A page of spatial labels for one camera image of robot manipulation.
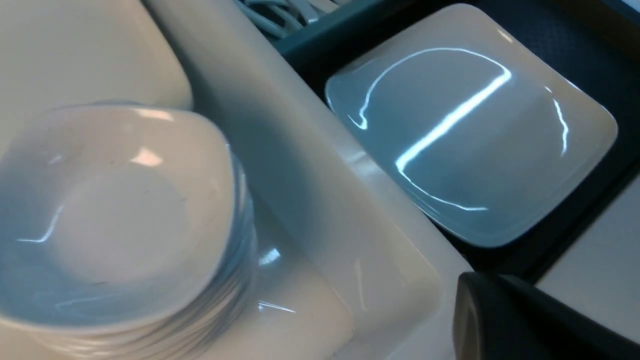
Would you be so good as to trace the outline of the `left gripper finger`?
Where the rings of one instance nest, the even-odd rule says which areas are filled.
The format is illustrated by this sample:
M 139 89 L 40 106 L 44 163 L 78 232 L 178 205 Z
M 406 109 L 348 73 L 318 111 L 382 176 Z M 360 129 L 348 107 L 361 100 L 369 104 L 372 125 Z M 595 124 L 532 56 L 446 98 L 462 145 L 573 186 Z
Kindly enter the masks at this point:
M 637 360 L 637 342 L 513 275 L 464 272 L 455 294 L 457 360 Z

